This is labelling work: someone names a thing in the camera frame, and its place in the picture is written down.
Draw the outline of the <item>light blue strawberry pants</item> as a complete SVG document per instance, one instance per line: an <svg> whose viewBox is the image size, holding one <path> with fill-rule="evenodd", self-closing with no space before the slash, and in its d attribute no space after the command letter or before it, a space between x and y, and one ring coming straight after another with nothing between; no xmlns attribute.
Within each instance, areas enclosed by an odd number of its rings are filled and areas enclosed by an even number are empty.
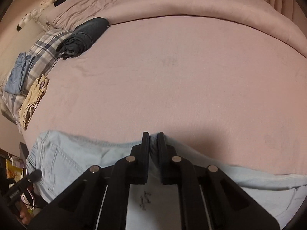
<svg viewBox="0 0 307 230"><path fill-rule="evenodd" d="M162 185L160 182L156 139L157 136L153 135L148 182L130 188L127 229L181 227L177 187ZM168 136L165 137L165 142L194 165L217 166L268 211L281 227L292 219L306 197L306 176L273 175L230 166L204 156ZM90 166L112 166L128 156L132 147L133 143L110 143L59 131L47 131L37 137L26 159L26 167L28 171L41 170L42 179L37 189L45 201L51 202Z"/></svg>

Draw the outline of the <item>dark rolled clothing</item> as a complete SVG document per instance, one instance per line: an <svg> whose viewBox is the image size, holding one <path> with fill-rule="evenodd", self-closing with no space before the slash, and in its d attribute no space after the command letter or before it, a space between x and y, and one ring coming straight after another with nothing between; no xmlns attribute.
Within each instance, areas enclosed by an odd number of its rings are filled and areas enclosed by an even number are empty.
<svg viewBox="0 0 307 230"><path fill-rule="evenodd" d="M61 42L56 52L60 58L74 58L89 50L109 26L105 18L93 18L77 26L72 34Z"/></svg>

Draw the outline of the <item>pink bed sheet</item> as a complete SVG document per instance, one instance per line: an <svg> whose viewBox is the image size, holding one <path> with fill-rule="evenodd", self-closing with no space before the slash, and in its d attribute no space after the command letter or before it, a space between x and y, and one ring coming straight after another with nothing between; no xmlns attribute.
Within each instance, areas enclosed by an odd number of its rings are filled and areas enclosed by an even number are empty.
<svg viewBox="0 0 307 230"><path fill-rule="evenodd" d="M161 17L111 26L60 60L23 136L108 142L163 132L230 165L306 174L306 58L230 21Z"/></svg>

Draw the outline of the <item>yellow patterned cloth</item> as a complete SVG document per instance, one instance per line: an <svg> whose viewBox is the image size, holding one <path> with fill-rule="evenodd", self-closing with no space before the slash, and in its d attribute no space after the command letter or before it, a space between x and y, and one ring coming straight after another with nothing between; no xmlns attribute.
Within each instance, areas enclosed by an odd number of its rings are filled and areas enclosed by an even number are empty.
<svg viewBox="0 0 307 230"><path fill-rule="evenodd" d="M26 96L19 110L20 125L22 130L27 129L39 102L46 93L48 83L49 79L42 74L32 84L28 95Z"/></svg>

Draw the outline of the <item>folded blue jeans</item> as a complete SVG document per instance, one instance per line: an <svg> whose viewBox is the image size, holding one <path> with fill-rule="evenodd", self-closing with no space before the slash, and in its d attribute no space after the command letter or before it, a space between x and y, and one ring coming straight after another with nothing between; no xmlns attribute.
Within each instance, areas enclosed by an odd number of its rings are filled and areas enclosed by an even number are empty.
<svg viewBox="0 0 307 230"><path fill-rule="evenodd" d="M8 77L4 91L9 94L20 95L24 91L25 81L34 61L32 55L26 52L19 53L15 65Z"/></svg>

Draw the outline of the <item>plaid pillow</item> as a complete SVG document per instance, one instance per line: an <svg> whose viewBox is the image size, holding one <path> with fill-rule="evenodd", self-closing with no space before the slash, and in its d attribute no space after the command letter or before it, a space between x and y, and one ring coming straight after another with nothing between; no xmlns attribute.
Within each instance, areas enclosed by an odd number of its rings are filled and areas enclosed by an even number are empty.
<svg viewBox="0 0 307 230"><path fill-rule="evenodd" d="M62 29L53 29L46 32L38 39L30 50L27 52L33 60L30 63L29 73L24 80L24 90L21 94L10 94L5 91L5 86L2 86L1 96L4 104L8 108L9 115L17 124L19 130L22 129L20 124L19 111L24 103L28 92L34 81L42 74L46 75L54 67L58 60L56 48L69 35L70 31Z"/></svg>

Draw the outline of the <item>pink duvet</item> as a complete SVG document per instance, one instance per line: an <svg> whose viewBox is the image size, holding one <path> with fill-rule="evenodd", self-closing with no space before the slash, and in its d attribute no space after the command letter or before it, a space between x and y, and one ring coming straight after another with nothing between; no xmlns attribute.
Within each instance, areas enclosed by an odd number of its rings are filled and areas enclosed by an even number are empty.
<svg viewBox="0 0 307 230"><path fill-rule="evenodd" d="M101 17L110 24L163 16L200 16L237 22L266 33L306 56L306 37L264 0L68 0L46 18L54 28L74 30Z"/></svg>

